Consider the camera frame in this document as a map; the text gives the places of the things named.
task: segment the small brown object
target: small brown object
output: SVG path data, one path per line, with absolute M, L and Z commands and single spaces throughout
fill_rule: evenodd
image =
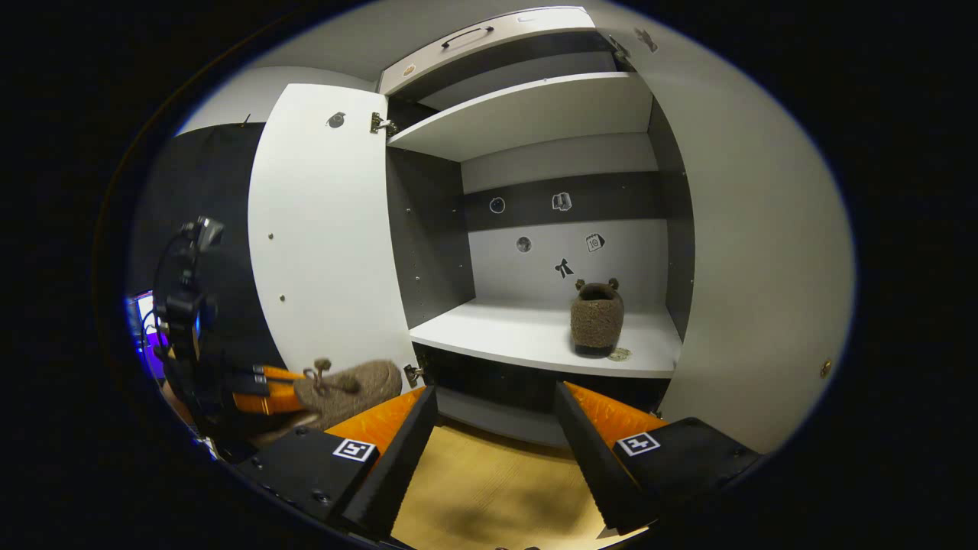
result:
M 292 383 L 299 403 L 319 413 L 319 418 L 303 425 L 309 430 L 326 430 L 401 394 L 401 373 L 392 361 L 369 361 L 330 376 L 322 376 L 329 359 L 316 361 L 316 367 L 319 384 L 315 377 Z
M 570 334 L 578 353 L 607 356 L 618 343 L 625 321 L 625 303 L 618 295 L 618 280 L 608 284 L 575 284 L 577 299 L 570 307 Z

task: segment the wooden floor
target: wooden floor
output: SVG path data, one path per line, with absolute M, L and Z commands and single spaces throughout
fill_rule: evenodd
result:
M 431 433 L 392 534 L 419 550 L 591 550 L 627 538 L 605 531 L 570 451 L 452 421 Z

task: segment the screw hole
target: screw hole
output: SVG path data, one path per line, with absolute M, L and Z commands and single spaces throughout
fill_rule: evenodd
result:
M 315 500 L 316 502 L 320 503 L 320 504 L 323 504 L 323 505 L 330 504 L 330 498 L 329 498 L 329 496 L 327 496 L 326 493 L 324 493 L 321 490 L 314 490 L 314 491 L 312 491 L 312 499 Z

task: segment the drawer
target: drawer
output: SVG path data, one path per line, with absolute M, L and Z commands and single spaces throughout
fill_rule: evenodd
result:
M 541 8 L 476 23 L 435 40 L 385 69 L 380 76 L 378 92 L 389 96 L 419 76 L 493 46 L 521 38 L 578 30 L 595 30 L 594 22 L 583 8 Z

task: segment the cabinet shelf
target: cabinet shelf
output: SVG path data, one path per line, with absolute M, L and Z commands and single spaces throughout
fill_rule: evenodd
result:
M 480 299 L 410 331 L 411 340 L 456 353 L 567 373 L 625 378 L 672 378 L 682 343 L 665 306 L 626 311 L 618 347 L 625 361 L 578 355 L 570 337 L 570 307 Z
M 651 105 L 651 92 L 633 72 L 558 76 L 460 103 L 405 128 L 387 146 L 462 162 L 555 139 L 645 132 Z

